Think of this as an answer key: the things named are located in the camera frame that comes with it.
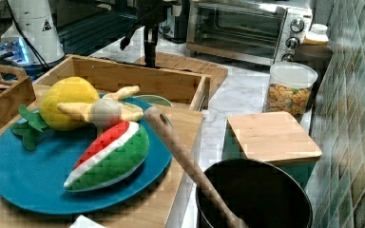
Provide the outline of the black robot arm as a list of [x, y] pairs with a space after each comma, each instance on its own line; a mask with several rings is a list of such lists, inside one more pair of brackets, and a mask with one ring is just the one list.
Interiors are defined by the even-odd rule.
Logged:
[[135, 31], [143, 27], [144, 62], [147, 67], [156, 65], [159, 24], [165, 20], [165, 6], [164, 0], [137, 0], [137, 20], [120, 43], [120, 49], [124, 50], [129, 45]]

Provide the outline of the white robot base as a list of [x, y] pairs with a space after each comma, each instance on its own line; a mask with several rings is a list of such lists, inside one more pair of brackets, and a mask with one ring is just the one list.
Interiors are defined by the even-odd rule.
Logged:
[[51, 16], [49, 0], [7, 0], [12, 25], [1, 36], [13, 42], [15, 55], [8, 60], [20, 67], [50, 65], [65, 53]]

